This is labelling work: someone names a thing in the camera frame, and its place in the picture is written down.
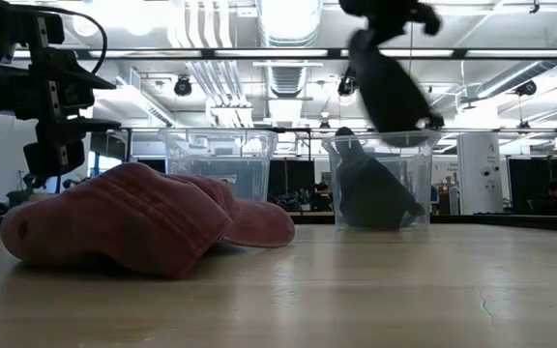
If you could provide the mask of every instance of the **transparent container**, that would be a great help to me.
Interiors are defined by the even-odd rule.
[[[223,179],[238,198],[266,201],[277,134],[267,130],[165,129],[167,174]]]
[[[435,131],[334,136],[330,155],[338,228],[427,229]]]

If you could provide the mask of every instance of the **desk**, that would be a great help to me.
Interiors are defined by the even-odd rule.
[[[300,226],[180,281],[26,270],[0,245],[0,347],[557,347],[557,232]]]

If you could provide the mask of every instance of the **pink cloth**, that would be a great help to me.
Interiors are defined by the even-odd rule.
[[[280,207],[236,200],[215,179],[121,164],[53,197],[11,209],[1,238],[17,258],[78,265],[107,256],[146,275],[181,277],[219,240],[283,247],[294,224]]]

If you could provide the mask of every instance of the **white pillar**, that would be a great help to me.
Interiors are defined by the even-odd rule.
[[[457,140],[462,215],[502,213],[502,175],[498,134],[464,133]]]

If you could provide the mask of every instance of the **ceiling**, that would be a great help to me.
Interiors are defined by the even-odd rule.
[[[280,2],[272,16],[275,26],[295,28],[302,23],[308,7],[305,3],[316,0],[259,0],[262,4]],[[191,24],[191,6],[200,7],[198,12],[201,43],[205,46],[208,40],[203,37],[205,24],[205,5],[212,4],[215,10],[215,33],[219,36],[220,2],[218,1],[179,1],[185,6],[186,20],[184,33],[193,41],[194,36],[189,28]],[[443,16],[444,26],[436,37],[427,37],[421,27],[406,26],[407,34],[389,43],[386,47],[513,47],[538,48],[557,47],[557,1],[541,3],[541,10],[529,14],[533,1],[505,0],[436,0],[426,1],[435,6]],[[46,3],[61,6],[69,10],[87,13],[105,27],[109,48],[140,48],[140,47],[173,47],[167,33],[176,28],[178,16],[174,10],[177,0],[93,0],[93,1],[44,1],[30,3]],[[254,0],[228,1],[229,36],[236,47],[259,47],[264,45],[264,37],[260,34],[259,18]],[[323,2],[323,10],[319,19],[316,41],[319,47],[345,47],[350,33],[365,23],[356,17],[344,14],[336,0]],[[66,18],[66,46],[100,48],[102,40],[99,34],[83,36],[79,34],[78,25]],[[134,35],[131,32],[146,32]],[[366,114],[361,106],[358,92],[351,99],[340,99],[337,84],[346,68],[346,61],[324,60],[315,67],[307,68],[304,88],[297,100],[281,100],[270,91],[268,84],[268,68],[256,67],[259,62],[236,61],[237,74],[241,87],[249,102],[251,120],[256,125],[268,125],[277,121],[289,120],[293,126],[312,125],[317,127],[320,120],[326,117],[333,120],[333,126],[349,123],[354,127],[367,124]],[[91,68],[92,62],[83,62]],[[502,93],[497,97],[478,101],[476,109],[464,111],[464,104],[455,102],[454,93],[461,96],[469,95],[471,89],[478,88],[500,73],[520,64],[517,61],[403,61],[402,64],[423,86],[426,95],[434,102],[444,115],[447,125],[454,127],[513,127],[518,124],[520,116],[533,120],[542,118],[539,127],[550,127],[555,123],[557,114],[548,115],[557,110],[557,67],[545,73],[535,75],[533,81],[538,86],[534,96],[524,97],[519,106],[518,97]],[[215,68],[223,87],[229,92],[224,74]],[[140,82],[131,80],[131,71],[138,73]],[[107,80],[115,81],[120,76],[130,83],[134,90],[120,88],[117,91],[97,91],[95,117],[109,118],[132,127],[161,127],[163,122],[147,112],[148,102],[175,121],[178,126],[203,127],[209,126],[207,113],[208,98],[196,83],[190,65],[184,61],[107,61],[100,75]],[[174,84],[179,75],[192,75],[192,93],[186,97],[177,97],[173,92]]]

